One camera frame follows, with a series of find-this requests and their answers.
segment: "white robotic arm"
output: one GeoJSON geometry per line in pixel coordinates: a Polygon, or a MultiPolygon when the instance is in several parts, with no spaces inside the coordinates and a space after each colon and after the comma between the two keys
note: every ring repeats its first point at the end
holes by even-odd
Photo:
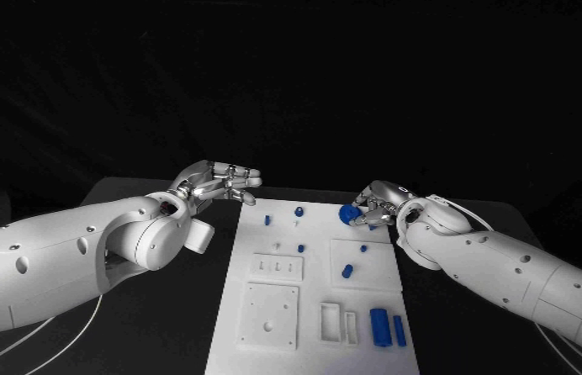
{"type": "Polygon", "coordinates": [[[477,295],[582,345],[582,270],[523,241],[475,231],[437,196],[375,181],[353,202],[370,211],[352,225],[396,224],[398,245],[424,267],[442,269],[477,295]]]}
{"type": "Polygon", "coordinates": [[[166,192],[23,219],[0,228],[0,331],[45,320],[159,270],[213,228],[192,218],[216,197],[254,205],[259,171],[199,161],[166,192]]]}

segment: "hole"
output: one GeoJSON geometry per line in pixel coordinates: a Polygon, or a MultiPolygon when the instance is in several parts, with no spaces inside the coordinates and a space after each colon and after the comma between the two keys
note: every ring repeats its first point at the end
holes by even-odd
{"type": "Polygon", "coordinates": [[[19,257],[16,261],[16,269],[19,270],[20,274],[26,274],[27,272],[27,257],[19,257]]]}
{"type": "Polygon", "coordinates": [[[76,247],[79,248],[79,252],[82,255],[88,254],[88,240],[85,238],[79,238],[76,240],[76,247]]]}

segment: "gray table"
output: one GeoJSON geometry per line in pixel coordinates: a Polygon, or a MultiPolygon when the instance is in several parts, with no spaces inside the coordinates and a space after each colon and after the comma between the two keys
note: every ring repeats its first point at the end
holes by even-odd
{"type": "MultiPolygon", "coordinates": [[[[82,205],[166,190],[170,183],[105,178],[82,205]]],[[[275,187],[251,192],[258,198],[316,203],[344,204],[356,197],[356,193],[275,187]]],[[[501,233],[540,246],[511,206],[455,201],[501,233]]],[[[206,253],[197,255],[184,248],[163,270],[130,278],[104,295],[85,335],[38,374],[203,373],[239,212],[239,203],[213,202],[197,216],[216,228],[206,253]]],[[[490,304],[444,272],[418,266],[399,247],[395,250],[421,373],[573,373],[532,322],[490,304]]],[[[26,344],[0,358],[0,372],[25,374],[43,363],[76,336],[94,308],[95,300],[58,316],[26,344]]],[[[33,328],[6,331],[0,350],[33,328]]]]}

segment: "wire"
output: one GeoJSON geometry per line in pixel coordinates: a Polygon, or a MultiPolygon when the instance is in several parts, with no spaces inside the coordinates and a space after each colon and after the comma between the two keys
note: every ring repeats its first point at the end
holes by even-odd
{"type": "Polygon", "coordinates": [[[26,375],[30,375],[32,373],[35,373],[46,364],[49,364],[49,362],[52,362],[58,356],[66,351],[66,349],[74,345],[74,342],[79,339],[82,333],[85,332],[85,330],[88,329],[88,326],[91,325],[91,322],[94,321],[95,315],[97,315],[97,311],[99,310],[99,305],[101,305],[101,300],[104,299],[104,296],[99,295],[99,300],[97,301],[97,306],[95,306],[95,310],[94,310],[94,314],[91,315],[91,318],[88,319],[88,323],[85,324],[85,327],[82,328],[79,334],[76,335],[76,337],[72,339],[72,342],[66,345],[66,347],[61,350],[61,352],[39,366],[36,367],[30,372],[26,373],[26,375]]]}
{"type": "MultiPolygon", "coordinates": [[[[488,230],[494,230],[493,226],[481,219],[481,217],[478,217],[477,214],[474,214],[468,209],[465,209],[464,207],[461,207],[457,203],[454,203],[452,201],[448,201],[445,198],[441,198],[447,203],[450,203],[451,205],[454,205],[461,211],[464,211],[484,226],[488,230]]],[[[571,361],[568,360],[568,358],[563,356],[563,354],[560,353],[560,351],[558,350],[558,347],[555,346],[555,343],[552,342],[552,340],[547,338],[546,333],[543,332],[540,325],[533,322],[536,324],[537,330],[540,331],[549,345],[552,346],[552,348],[555,349],[555,352],[558,352],[558,354],[560,355],[563,361],[568,363],[568,365],[571,366],[571,368],[573,369],[573,371],[576,372],[578,375],[582,375],[582,372],[576,369],[576,367],[573,366],[573,364],[571,363],[571,361]]],[[[571,348],[576,351],[576,353],[582,356],[582,353],[578,351],[578,349],[573,348],[573,346],[571,345],[571,343],[566,341],[566,344],[571,346],[571,348]]]]}
{"type": "Polygon", "coordinates": [[[42,323],[42,325],[10,347],[6,347],[0,351],[0,356],[3,356],[17,345],[20,345],[30,338],[36,334],[36,332],[49,324],[49,322],[53,319],[55,319],[55,317],[52,317],[50,319],[46,319],[45,322],[42,323]]]}

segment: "black backdrop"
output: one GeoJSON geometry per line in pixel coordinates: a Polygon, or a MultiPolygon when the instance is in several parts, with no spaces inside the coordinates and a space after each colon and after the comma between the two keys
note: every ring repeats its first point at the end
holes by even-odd
{"type": "Polygon", "coordinates": [[[195,161],[264,184],[499,200],[578,244],[578,0],[2,0],[20,219],[195,161]]]}

